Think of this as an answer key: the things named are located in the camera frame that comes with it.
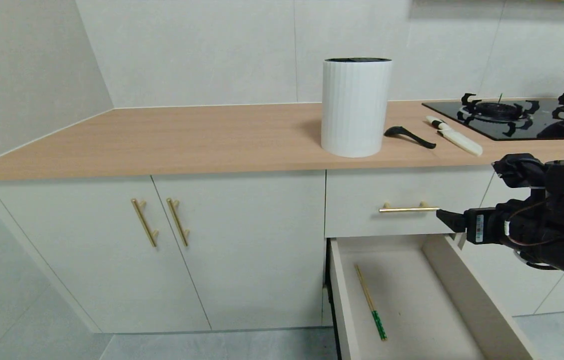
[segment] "gold handle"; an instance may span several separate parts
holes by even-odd
[[[158,237],[158,233],[160,233],[160,231],[159,230],[151,231],[149,230],[149,226],[146,224],[146,219],[144,218],[144,214],[142,214],[142,210],[146,206],[146,202],[144,200],[137,202],[136,199],[132,198],[131,203],[133,204],[133,208],[137,213],[137,217],[140,218],[140,223],[142,223],[142,227],[144,228],[144,231],[146,231],[146,235],[149,238],[149,241],[151,242],[151,246],[156,248],[157,245],[155,244],[155,239],[156,237]]]
[[[380,209],[381,213],[419,213],[419,212],[436,212],[439,207],[430,206],[428,203],[420,202],[419,207],[391,207],[387,202],[384,207]]]
[[[179,217],[177,217],[177,212],[175,208],[179,205],[179,200],[172,200],[171,198],[166,199],[166,203],[168,204],[168,208],[170,209],[170,214],[173,215],[173,220],[175,221],[175,226],[177,228],[177,232],[179,232],[179,237],[182,238],[182,242],[184,246],[188,246],[188,230],[182,231],[182,223],[179,222]]]

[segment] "gas stove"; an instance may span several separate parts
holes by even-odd
[[[473,96],[423,105],[495,141],[564,139],[564,93],[559,98],[496,102]]]

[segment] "wooden countertop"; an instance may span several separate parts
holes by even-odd
[[[182,173],[486,165],[509,153],[564,159],[564,140],[492,141],[458,123],[481,144],[470,155],[437,135],[421,101],[390,102],[386,128],[405,126],[437,143],[385,137],[376,155],[338,157],[320,147],[321,104],[113,109],[0,157],[0,180]]]

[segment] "knife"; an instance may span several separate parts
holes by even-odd
[[[462,133],[453,130],[453,128],[451,128],[444,121],[441,121],[439,118],[435,116],[427,116],[426,120],[428,121],[428,123],[430,123],[430,125],[437,129],[437,133],[445,137],[448,141],[467,151],[468,153],[471,153],[478,157],[484,152],[480,144],[462,135]]]

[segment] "green chopstick tip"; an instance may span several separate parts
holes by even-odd
[[[377,310],[373,311],[372,313],[373,313],[373,320],[375,321],[375,326],[377,327],[377,331],[380,333],[380,339],[382,339],[382,341],[385,342],[388,338],[386,337],[384,326],[382,326],[380,315],[377,313]]]

